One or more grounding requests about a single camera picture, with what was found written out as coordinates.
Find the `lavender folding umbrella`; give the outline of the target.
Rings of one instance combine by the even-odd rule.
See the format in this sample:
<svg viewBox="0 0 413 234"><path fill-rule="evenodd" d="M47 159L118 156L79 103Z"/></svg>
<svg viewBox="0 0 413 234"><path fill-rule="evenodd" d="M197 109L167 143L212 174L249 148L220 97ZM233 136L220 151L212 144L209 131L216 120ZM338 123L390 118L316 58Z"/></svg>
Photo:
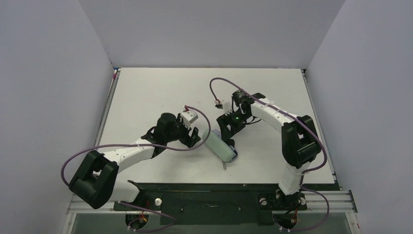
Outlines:
<svg viewBox="0 0 413 234"><path fill-rule="evenodd" d="M219 137L220 139L222 139L222 135L221 135L221 132L219 131L219 130L217 130L217 129L214 129L214 130L212 130L213 131L213 133L217 136L217 137ZM235 148L235 144L233 143L233 144L230 144L230 143L226 143L225 142L225 144L231 149L231 151L232 151L232 156L230 157L230 159L228 159L227 160L227 162L232 162L232 161L234 161L237 157L238 157L238 151L237 151L237 149Z"/></svg>

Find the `mint green umbrella case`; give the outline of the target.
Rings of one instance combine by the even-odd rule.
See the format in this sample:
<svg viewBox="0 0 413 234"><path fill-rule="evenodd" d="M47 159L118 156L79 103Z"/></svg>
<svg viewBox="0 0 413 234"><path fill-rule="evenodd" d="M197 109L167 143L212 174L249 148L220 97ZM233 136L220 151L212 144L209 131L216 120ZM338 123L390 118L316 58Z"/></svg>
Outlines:
<svg viewBox="0 0 413 234"><path fill-rule="evenodd" d="M228 159L232 156L231 149L219 138L217 137L213 131L210 132L205 130L202 134L202 139L205 141L204 145L206 145L222 162L223 169L227 169L227 164L231 162L227 162Z"/></svg>

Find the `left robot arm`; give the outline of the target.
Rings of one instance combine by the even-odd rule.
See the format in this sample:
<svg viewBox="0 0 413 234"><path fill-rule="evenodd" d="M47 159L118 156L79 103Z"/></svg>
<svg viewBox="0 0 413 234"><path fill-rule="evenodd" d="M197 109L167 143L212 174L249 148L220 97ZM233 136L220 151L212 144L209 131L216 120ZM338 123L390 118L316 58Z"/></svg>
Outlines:
<svg viewBox="0 0 413 234"><path fill-rule="evenodd" d="M97 148L85 150L85 157L75 172L68 188L92 208L101 208L108 201L133 202L142 189L133 182L118 182L117 176L125 169L160 155L167 144L179 141L189 151L201 140L198 128L192 123L196 112L186 109L178 115L163 113L156 125L133 144L113 145L112 151L100 153Z"/></svg>

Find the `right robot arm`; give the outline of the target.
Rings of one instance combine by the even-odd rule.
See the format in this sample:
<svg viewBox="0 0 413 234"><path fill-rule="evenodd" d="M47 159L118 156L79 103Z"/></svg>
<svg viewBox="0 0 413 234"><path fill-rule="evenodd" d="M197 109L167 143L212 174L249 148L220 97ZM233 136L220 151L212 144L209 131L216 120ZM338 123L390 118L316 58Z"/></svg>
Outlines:
<svg viewBox="0 0 413 234"><path fill-rule="evenodd" d="M249 118L262 120L281 134L286 168L279 188L284 195L298 193L303 172L321 152L312 118L283 111L261 93L248 96L240 90L231 101L215 100L215 107L224 113L216 119L220 129L210 136L209 148L223 162L232 162L238 155L233 136L249 124Z"/></svg>

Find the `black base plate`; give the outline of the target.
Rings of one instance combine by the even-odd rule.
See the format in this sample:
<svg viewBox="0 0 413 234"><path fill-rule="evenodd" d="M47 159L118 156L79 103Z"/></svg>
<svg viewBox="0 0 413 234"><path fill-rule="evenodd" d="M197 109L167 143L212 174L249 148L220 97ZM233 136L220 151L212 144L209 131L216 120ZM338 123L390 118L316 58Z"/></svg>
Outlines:
<svg viewBox="0 0 413 234"><path fill-rule="evenodd" d="M162 212L160 223L178 225L272 225L274 216L289 219L307 210L303 193L282 195L277 184L133 183L142 189L133 207L115 203L115 211L137 207Z"/></svg>

